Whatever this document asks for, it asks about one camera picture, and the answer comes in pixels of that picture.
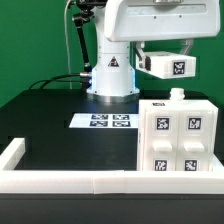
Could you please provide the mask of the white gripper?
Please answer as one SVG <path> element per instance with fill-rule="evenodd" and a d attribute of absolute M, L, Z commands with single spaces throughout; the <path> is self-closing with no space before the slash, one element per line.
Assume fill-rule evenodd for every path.
<path fill-rule="evenodd" d="M 188 55 L 194 38 L 216 36 L 220 31 L 219 0 L 108 0 L 104 32 L 110 41 L 185 39 L 182 55 Z M 138 65 L 150 69 L 144 42 L 136 42 Z"/>

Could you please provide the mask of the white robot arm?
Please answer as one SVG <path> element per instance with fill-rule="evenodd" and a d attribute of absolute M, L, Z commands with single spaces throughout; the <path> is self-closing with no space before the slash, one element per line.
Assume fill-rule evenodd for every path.
<path fill-rule="evenodd" d="M 193 40 L 220 30 L 219 0 L 108 0 L 95 11 L 97 64 L 89 97 L 137 98 L 137 70 L 161 79 L 193 77 Z"/>

